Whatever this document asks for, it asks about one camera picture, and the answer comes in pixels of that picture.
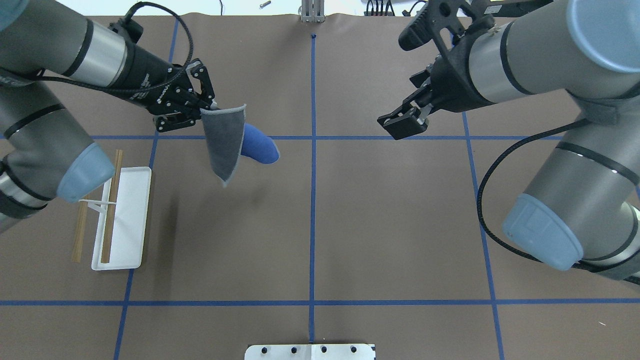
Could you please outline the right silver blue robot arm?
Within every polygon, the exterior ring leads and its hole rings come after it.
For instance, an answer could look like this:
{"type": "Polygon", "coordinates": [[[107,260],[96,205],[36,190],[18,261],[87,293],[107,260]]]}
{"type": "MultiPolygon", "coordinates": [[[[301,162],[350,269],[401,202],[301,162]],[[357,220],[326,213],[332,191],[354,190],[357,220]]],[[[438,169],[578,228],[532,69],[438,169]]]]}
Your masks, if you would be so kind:
{"type": "Polygon", "coordinates": [[[576,120],[525,137],[478,185],[477,217],[515,255],[558,271],[579,269],[639,284],[639,2],[542,0],[497,25],[507,1],[428,0],[398,36],[404,51],[434,43],[435,60],[410,77],[414,92],[377,119],[394,139],[427,130],[438,111],[462,113],[552,91],[576,120]],[[530,142],[562,134],[495,235],[483,194],[498,165],[530,142]]]}

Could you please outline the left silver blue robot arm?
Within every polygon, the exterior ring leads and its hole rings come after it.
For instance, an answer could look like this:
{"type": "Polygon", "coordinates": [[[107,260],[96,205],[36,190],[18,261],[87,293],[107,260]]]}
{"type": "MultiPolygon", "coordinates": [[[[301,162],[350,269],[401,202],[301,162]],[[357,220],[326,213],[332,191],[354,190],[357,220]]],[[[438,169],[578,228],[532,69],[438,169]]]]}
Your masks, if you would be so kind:
{"type": "Polygon", "coordinates": [[[139,1],[103,26],[55,0],[1,2],[1,231],[60,198],[75,203],[110,180],[109,156],[50,89],[50,83],[109,94],[153,115],[158,132],[193,126],[217,108],[207,68],[190,50],[183,64],[142,48],[134,15],[171,9],[139,1]]]}

